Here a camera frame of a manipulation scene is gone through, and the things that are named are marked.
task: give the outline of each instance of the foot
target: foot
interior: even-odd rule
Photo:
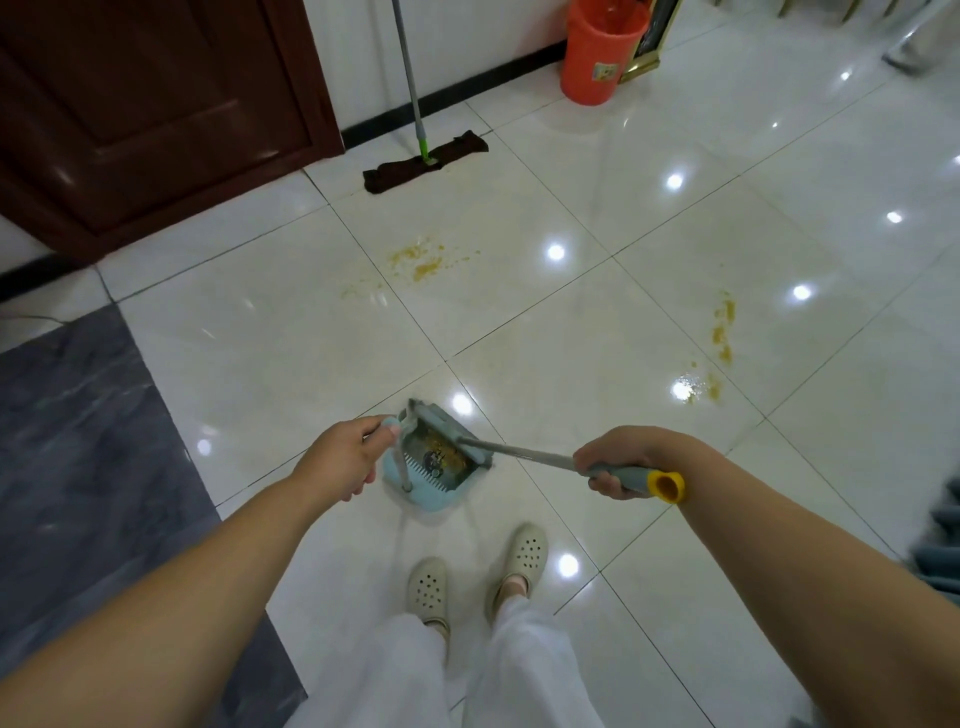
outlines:
[[[549,548],[546,533],[538,525],[525,523],[514,533],[503,575],[488,601],[487,617],[492,623],[500,607],[511,596],[529,596],[540,582]]]
[[[416,615],[426,626],[450,639],[450,623],[446,619],[446,564],[432,556],[423,559],[410,572],[407,582],[407,612]]]

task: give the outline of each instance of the wooden door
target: wooden door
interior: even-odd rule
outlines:
[[[0,213],[111,250],[343,145],[301,0],[0,6]]]

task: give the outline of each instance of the floor tile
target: floor tile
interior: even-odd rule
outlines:
[[[490,151],[333,204],[445,357],[608,256],[492,134]]]
[[[764,414],[882,306],[740,179],[617,260]]]
[[[891,304],[914,327],[960,357],[960,245],[954,244]]]
[[[325,204],[310,180],[295,172],[137,240],[97,267],[119,301]]]
[[[466,130],[483,134],[490,130],[467,104],[455,104],[423,117],[430,148],[445,144]],[[341,157],[314,162],[304,171],[331,203],[363,189],[363,172],[385,161],[400,161],[420,153],[414,125],[379,136],[347,151]]]
[[[491,129],[502,127],[521,116],[536,111],[557,99],[560,90],[562,63],[550,63],[506,84],[478,93],[467,104]]]
[[[743,17],[756,7],[756,0],[725,0],[716,4],[713,0],[684,0],[673,19],[663,49],[676,48],[688,40]]]
[[[377,405],[376,411],[398,412],[410,397],[456,411],[473,434],[496,439],[490,423],[446,365]],[[293,463],[285,465],[221,505],[221,516],[228,517],[292,467]],[[402,611],[410,569],[420,559],[438,555],[446,560],[450,574],[453,639],[447,697],[455,706],[465,694],[469,667],[489,635],[482,614],[484,594],[502,568],[510,535],[527,521],[544,527],[551,549],[533,601],[554,613],[596,574],[596,568],[514,458],[496,455],[493,468],[477,476],[464,499],[438,514],[414,510],[380,481],[361,497],[337,505],[307,533],[267,607],[307,692],[367,631]],[[573,573],[569,557],[577,566]]]
[[[752,12],[663,55],[638,80],[651,98],[735,172],[769,157],[893,76],[882,46]]]
[[[956,468],[958,411],[960,356],[888,308],[770,419],[906,556]]]
[[[896,79],[746,176],[885,301],[956,239],[958,70]]]
[[[440,361],[329,207],[121,310],[214,503]]]
[[[0,303],[0,352],[19,346],[110,303],[93,268],[68,274]]]
[[[602,575],[570,599],[557,622],[570,636],[590,702],[606,728],[710,728]]]
[[[623,85],[601,107],[562,99],[496,134],[616,253],[733,177],[654,106]]]
[[[731,460],[882,548],[771,425],[754,430]],[[657,558],[650,558],[651,548]],[[783,726],[791,716],[809,719],[803,688],[678,509],[667,511],[604,575],[716,728]]]
[[[727,449],[761,419],[613,260],[450,366],[500,436],[524,448],[571,453],[616,425],[656,424]],[[600,568],[665,507],[644,500],[625,509],[575,473],[524,467]]]

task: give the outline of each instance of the person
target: person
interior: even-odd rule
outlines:
[[[307,528],[375,478],[377,458],[397,435],[381,420],[331,427],[289,477],[40,649],[0,683],[5,728],[202,721]],[[960,611],[907,570],[688,435],[621,426],[574,459],[583,470],[609,462],[684,476],[686,522],[831,725],[957,723]],[[589,487],[635,496],[608,473]],[[466,725],[601,725],[569,640],[527,600],[547,549],[534,525],[514,536],[491,589],[492,639],[468,685]],[[349,658],[347,690],[329,702],[314,694],[293,722],[447,726],[446,579],[439,560],[418,565],[408,614],[374,630]]]

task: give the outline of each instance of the hand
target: hand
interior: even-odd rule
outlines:
[[[376,478],[376,461],[400,433],[397,425],[380,426],[385,417],[374,415],[337,423],[307,449],[291,478],[327,496],[327,505],[360,495],[364,485]]]
[[[580,472],[589,470],[597,463],[677,470],[672,465],[674,456],[671,446],[683,438],[686,438],[686,435],[663,427],[621,425],[574,452],[573,462]],[[628,491],[620,484],[619,478],[607,472],[592,477],[588,484],[592,491],[614,500],[651,497],[637,491]]]

